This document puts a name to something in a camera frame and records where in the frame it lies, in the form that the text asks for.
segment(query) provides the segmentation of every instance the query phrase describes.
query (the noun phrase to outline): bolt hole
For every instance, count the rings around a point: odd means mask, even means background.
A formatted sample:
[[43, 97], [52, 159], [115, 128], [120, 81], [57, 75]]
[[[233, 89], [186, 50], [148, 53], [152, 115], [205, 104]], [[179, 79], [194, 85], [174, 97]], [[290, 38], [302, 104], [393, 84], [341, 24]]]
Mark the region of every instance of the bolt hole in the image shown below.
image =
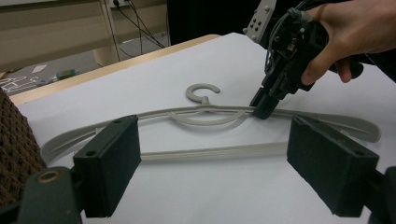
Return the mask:
[[38, 177], [37, 181], [39, 183], [45, 184], [53, 180], [56, 180], [61, 173], [59, 171], [48, 171]]
[[86, 155], [86, 156], [93, 156], [93, 155], [95, 155], [95, 154], [96, 154], [95, 151], [89, 151], [89, 152], [87, 152], [85, 155]]

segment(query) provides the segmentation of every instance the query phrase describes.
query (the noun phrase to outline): hanger hook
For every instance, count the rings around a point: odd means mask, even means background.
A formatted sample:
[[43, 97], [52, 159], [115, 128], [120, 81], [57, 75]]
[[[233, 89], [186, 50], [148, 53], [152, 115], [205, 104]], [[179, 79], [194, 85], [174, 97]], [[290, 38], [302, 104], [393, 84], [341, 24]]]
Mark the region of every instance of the hanger hook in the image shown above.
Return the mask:
[[209, 105], [209, 98], [207, 96], [197, 96], [193, 92], [198, 90], [198, 89], [208, 89], [211, 90], [215, 93], [219, 93], [220, 89], [217, 86], [206, 84], [206, 83], [198, 83], [194, 84], [192, 86], [189, 86], [186, 89], [186, 96], [190, 100], [194, 102], [201, 103], [201, 105]]

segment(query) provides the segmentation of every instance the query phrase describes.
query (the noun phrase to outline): black block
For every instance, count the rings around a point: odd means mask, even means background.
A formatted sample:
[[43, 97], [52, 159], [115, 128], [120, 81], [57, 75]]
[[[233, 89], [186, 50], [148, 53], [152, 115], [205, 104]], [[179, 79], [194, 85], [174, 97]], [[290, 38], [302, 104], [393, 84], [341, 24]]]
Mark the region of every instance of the black block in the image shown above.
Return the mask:
[[330, 126], [294, 117], [288, 162], [339, 217], [359, 217], [378, 155]]
[[140, 162], [137, 116], [114, 120], [74, 156], [87, 217], [113, 214]]
[[70, 170], [52, 167], [27, 181], [15, 223], [81, 223], [80, 212]]

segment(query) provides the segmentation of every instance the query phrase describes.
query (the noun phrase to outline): human hand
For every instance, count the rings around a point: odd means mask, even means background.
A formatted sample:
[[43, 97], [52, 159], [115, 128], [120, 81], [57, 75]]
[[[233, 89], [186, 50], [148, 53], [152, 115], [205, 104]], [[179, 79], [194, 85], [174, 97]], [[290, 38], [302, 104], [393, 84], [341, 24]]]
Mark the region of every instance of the human hand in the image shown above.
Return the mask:
[[324, 50], [302, 75], [310, 85], [335, 63], [343, 82], [352, 79], [349, 56], [396, 49], [396, 0], [351, 0], [307, 10], [329, 35]]

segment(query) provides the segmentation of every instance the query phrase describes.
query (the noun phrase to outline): table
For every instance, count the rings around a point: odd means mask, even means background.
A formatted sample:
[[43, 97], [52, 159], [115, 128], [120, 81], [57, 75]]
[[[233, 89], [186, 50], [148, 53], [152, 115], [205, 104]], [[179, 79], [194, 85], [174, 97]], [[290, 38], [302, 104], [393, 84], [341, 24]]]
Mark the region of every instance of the table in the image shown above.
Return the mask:
[[[209, 83], [221, 93], [199, 91], [215, 105], [248, 105], [263, 79], [265, 49], [244, 35], [229, 34], [177, 53], [124, 66], [44, 97], [17, 101], [37, 143], [95, 122], [155, 109], [195, 105], [184, 96], [192, 84]], [[377, 170], [396, 163], [396, 85], [370, 65], [343, 84], [330, 73], [310, 92], [289, 95], [279, 108], [368, 119], [382, 130], [378, 143], [364, 146], [380, 155]], [[227, 147], [288, 140], [290, 119], [249, 115], [217, 127], [191, 127], [169, 118], [139, 121], [142, 152]], [[71, 156], [50, 166], [72, 166]], [[366, 223], [333, 216], [318, 195], [287, 163], [286, 156], [209, 158], [142, 163], [113, 217], [85, 223]]]
[[84, 74], [84, 76], [78, 76], [78, 77], [72, 77], [69, 79], [65, 79], [56, 83], [52, 83], [48, 86], [44, 86], [41, 88], [36, 88], [34, 90], [30, 91], [25, 91], [13, 96], [10, 96], [9, 98], [15, 105], [21, 105], [25, 104], [28, 102], [31, 102], [33, 100], [36, 100], [41, 97], [48, 96], [50, 94], [53, 94], [58, 91], [63, 91], [66, 90], [70, 87], [76, 86], [78, 84], [93, 80], [98, 77], [102, 77], [117, 71], [120, 71], [121, 69], [128, 68], [130, 66], [134, 66], [140, 63], [144, 63], [150, 60], [154, 60], [156, 58], [162, 57], [167, 54], [171, 54], [174, 52], [177, 52], [182, 49], [190, 48], [194, 45], [204, 43], [208, 40], [214, 39], [216, 37], [219, 37], [218, 35], [204, 35], [202, 37], [186, 41], [165, 49], [159, 49], [151, 53], [144, 54], [142, 56], [132, 58], [120, 63], [114, 63], [109, 66], [96, 69], [95, 71], [87, 72]]

